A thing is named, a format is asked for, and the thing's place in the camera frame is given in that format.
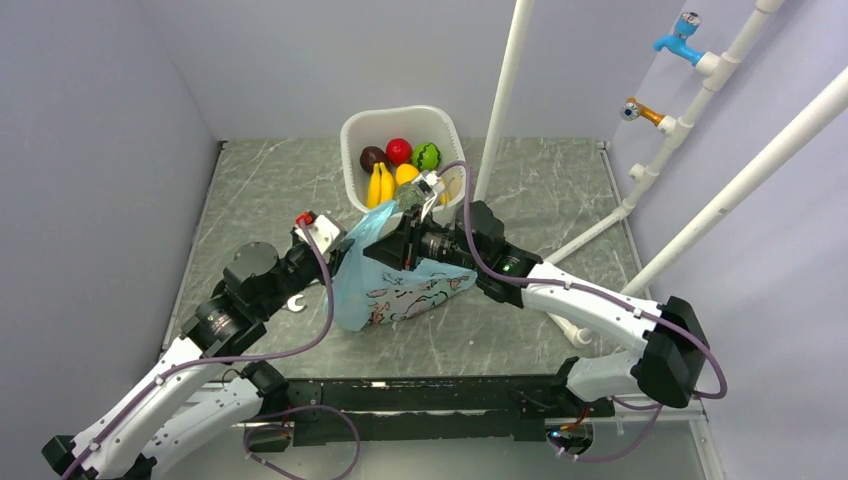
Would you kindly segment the light blue plastic bag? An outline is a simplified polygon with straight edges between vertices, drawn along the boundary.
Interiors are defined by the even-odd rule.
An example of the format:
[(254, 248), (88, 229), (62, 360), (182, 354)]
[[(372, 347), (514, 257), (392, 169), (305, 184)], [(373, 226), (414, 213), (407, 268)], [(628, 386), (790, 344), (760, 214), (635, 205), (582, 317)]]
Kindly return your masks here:
[(366, 213), (346, 238), (352, 242), (332, 279), (333, 322), (360, 331), (411, 319), (474, 286), (477, 273), (424, 259), (413, 270), (393, 270), (366, 257), (363, 249), (375, 242), (391, 217), (399, 212), (391, 200)]

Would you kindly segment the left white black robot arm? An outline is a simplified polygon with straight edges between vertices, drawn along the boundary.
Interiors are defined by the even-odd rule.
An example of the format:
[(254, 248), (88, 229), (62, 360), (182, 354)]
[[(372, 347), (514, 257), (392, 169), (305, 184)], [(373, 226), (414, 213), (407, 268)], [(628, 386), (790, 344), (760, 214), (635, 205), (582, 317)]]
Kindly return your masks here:
[(64, 479), (160, 479), (232, 424), (279, 417), (286, 379), (272, 355), (245, 352), (311, 283), (331, 285), (351, 244), (324, 215), (299, 221), (291, 234), (284, 254), (267, 242), (240, 247), (143, 379), (87, 429), (43, 446), (51, 469)]

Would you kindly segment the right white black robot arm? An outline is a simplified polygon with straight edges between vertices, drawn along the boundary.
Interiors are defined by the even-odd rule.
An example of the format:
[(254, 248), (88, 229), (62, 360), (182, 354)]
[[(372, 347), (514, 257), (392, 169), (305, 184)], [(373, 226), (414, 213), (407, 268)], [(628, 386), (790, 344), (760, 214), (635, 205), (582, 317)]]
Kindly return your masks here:
[(568, 274), (509, 243), (503, 222), (482, 201), (458, 213), (450, 227), (420, 213), (418, 207), (405, 212), (393, 231), (365, 247), (365, 257), (394, 270), (415, 271), (426, 261), (473, 270), (490, 299), (567, 318), (622, 347), (618, 354), (566, 359), (551, 385), (557, 411), (574, 415), (629, 394), (667, 407), (689, 404), (708, 344), (687, 301), (632, 298)]

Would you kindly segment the grey green fake melon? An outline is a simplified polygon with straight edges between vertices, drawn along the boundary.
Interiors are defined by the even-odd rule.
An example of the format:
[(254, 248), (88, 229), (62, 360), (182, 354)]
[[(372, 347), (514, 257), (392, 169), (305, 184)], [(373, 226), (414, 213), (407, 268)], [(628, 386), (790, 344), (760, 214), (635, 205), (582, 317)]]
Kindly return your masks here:
[(423, 206), (430, 196), (431, 190), (428, 186), (421, 187), (415, 182), (407, 182), (397, 187), (394, 200), (400, 211), (406, 211), (415, 206)]

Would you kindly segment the yellow fake banana bunch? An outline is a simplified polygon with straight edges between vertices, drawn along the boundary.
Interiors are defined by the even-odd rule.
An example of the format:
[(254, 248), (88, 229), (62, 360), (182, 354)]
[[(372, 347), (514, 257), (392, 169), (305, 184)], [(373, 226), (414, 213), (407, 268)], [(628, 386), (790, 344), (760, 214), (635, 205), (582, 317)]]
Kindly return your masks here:
[(368, 184), (366, 207), (368, 209), (374, 209), (380, 204), (392, 200), (395, 190), (395, 179), (386, 164), (384, 162), (376, 163)]

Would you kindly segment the green fake watermelon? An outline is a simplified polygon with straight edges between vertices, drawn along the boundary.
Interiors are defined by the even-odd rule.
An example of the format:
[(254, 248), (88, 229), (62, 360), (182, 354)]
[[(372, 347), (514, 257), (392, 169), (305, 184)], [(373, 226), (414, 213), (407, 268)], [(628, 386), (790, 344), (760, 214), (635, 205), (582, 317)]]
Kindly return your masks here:
[(441, 160), (442, 154), (438, 146), (432, 142), (423, 142), (413, 149), (410, 163), (419, 171), (434, 171), (438, 169)]

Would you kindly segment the red fake apple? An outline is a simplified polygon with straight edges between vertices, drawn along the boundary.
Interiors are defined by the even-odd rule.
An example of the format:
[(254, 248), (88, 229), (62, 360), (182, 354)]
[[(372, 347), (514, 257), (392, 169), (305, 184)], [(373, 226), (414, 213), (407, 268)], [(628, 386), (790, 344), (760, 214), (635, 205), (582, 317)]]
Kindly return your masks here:
[(409, 163), (413, 153), (412, 145), (403, 138), (393, 138), (388, 141), (385, 153), (389, 162), (395, 166)]

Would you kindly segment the dark brown fake fruit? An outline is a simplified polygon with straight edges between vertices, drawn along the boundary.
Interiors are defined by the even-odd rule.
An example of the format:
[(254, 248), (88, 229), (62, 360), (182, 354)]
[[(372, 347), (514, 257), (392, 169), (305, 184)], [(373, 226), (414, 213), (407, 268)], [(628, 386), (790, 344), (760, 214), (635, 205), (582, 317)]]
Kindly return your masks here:
[(359, 165), (362, 170), (371, 175), (374, 172), (375, 166), (380, 163), (389, 161), (386, 153), (377, 146), (367, 146), (362, 149), (359, 156)]

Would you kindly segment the silver open end spanner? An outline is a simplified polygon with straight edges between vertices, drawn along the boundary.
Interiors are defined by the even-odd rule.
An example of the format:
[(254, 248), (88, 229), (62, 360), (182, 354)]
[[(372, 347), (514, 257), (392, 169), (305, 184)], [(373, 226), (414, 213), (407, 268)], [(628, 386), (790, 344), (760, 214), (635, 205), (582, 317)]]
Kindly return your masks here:
[(302, 312), (306, 308), (304, 296), (298, 294), (290, 297), (285, 303), (285, 308), (292, 313)]

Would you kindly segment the white plastic basket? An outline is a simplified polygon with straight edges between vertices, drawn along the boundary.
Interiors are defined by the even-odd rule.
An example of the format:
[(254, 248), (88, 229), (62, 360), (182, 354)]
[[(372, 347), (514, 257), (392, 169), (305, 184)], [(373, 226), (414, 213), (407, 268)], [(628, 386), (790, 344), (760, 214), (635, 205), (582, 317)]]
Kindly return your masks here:
[(384, 163), (395, 180), (405, 182), (465, 159), (449, 115), (428, 105), (357, 113), (342, 126), (340, 149), (348, 199), (361, 213), (368, 211), (369, 188), (380, 184), (374, 163)]

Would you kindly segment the orange brass tap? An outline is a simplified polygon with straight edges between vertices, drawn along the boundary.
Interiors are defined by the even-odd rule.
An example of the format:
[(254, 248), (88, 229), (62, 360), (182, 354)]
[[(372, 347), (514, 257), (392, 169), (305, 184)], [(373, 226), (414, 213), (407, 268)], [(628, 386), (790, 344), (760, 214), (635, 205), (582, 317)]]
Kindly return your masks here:
[(643, 118), (658, 127), (665, 115), (645, 106), (634, 97), (629, 97), (620, 108), (620, 116), (624, 121), (634, 121)]

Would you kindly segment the blue plastic tap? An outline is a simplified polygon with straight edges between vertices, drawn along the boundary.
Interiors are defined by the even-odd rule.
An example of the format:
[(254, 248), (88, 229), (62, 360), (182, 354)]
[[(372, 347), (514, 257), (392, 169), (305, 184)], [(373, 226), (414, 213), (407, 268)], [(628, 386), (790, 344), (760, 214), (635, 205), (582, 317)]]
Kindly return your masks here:
[(683, 12), (677, 18), (670, 34), (658, 38), (653, 43), (653, 49), (656, 52), (668, 50), (674, 55), (689, 62), (695, 67), (703, 58), (703, 51), (695, 50), (687, 44), (688, 38), (691, 37), (699, 28), (701, 17), (696, 12)]

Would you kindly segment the diagonal white pipe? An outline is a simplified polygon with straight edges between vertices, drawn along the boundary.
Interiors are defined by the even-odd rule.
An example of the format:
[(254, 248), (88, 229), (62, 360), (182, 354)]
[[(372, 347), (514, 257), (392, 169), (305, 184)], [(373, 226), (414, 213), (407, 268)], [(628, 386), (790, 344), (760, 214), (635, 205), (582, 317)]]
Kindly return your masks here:
[(637, 273), (622, 293), (635, 295), (653, 284), (846, 109), (847, 71), (842, 70)]

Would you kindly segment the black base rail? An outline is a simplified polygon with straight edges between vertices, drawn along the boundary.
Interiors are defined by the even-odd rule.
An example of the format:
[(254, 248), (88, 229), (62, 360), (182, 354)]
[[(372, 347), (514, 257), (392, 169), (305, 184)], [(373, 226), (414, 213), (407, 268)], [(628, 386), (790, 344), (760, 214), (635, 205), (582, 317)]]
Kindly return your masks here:
[(570, 398), (556, 374), (291, 378), (248, 420), (244, 438), (252, 453), (281, 453), (355, 438), (542, 441), (564, 427), (581, 449), (592, 420), (614, 413), (609, 400)]

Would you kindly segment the white pvc pipe frame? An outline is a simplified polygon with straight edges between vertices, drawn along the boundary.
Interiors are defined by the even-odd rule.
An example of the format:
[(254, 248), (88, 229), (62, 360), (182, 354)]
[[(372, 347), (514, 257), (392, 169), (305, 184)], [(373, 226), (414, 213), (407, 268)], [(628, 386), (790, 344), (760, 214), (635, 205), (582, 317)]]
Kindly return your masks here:
[[(510, 219), (537, 202), (541, 219), (518, 233), (569, 272), (609, 288), (644, 265), (631, 230), (693, 164), (693, 153), (795, 10), (792, 1), (539, 1), (529, 17), (517, 84), (505, 112), (488, 199)], [(696, 47), (735, 66), (714, 89), (652, 42), (696, 12)], [(624, 121), (634, 97), (665, 115)]]

